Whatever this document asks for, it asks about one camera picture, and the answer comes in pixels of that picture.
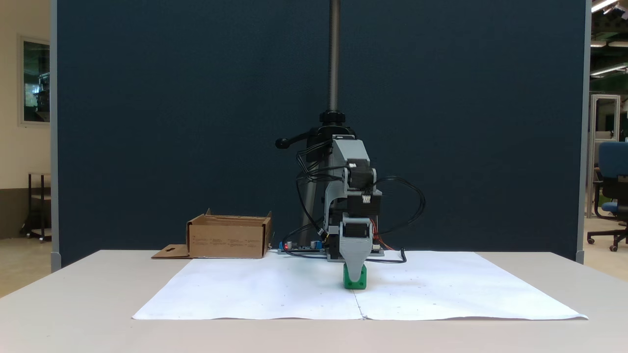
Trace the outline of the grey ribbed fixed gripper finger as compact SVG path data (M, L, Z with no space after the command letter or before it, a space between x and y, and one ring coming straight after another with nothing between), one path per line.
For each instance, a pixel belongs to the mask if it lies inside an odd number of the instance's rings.
M359 281L365 260L371 251L370 238L341 238L340 254L347 266L348 278L351 282Z

